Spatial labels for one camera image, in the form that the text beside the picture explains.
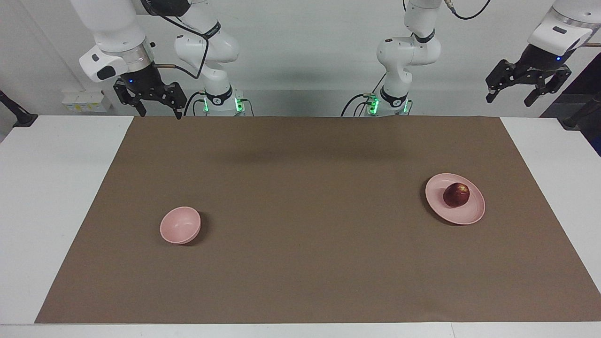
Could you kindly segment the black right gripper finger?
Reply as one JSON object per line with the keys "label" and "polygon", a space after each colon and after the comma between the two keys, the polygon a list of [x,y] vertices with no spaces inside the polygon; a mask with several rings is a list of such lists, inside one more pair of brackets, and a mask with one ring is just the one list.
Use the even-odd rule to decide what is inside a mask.
{"label": "black right gripper finger", "polygon": [[137,110],[140,117],[146,116],[146,107],[142,103],[142,94],[140,92],[134,92],[131,94],[122,79],[117,79],[114,83],[114,90],[118,96],[119,101],[123,105],[129,105]]}
{"label": "black right gripper finger", "polygon": [[160,103],[171,108],[176,119],[181,120],[187,104],[187,97],[179,83],[164,84]]}

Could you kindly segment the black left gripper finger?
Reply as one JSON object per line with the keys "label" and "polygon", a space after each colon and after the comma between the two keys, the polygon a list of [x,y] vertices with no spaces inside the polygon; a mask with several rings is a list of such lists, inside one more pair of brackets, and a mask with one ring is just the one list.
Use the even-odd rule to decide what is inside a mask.
{"label": "black left gripper finger", "polygon": [[486,102],[493,103],[494,99],[498,94],[516,84],[516,71],[517,64],[511,63],[507,60],[500,60],[498,64],[490,71],[486,77],[486,85],[488,94],[486,95]]}
{"label": "black left gripper finger", "polygon": [[558,92],[571,73],[569,67],[560,67],[554,71],[535,71],[535,74],[539,75],[539,77],[534,84],[535,88],[524,99],[526,107],[531,107],[539,96]]}

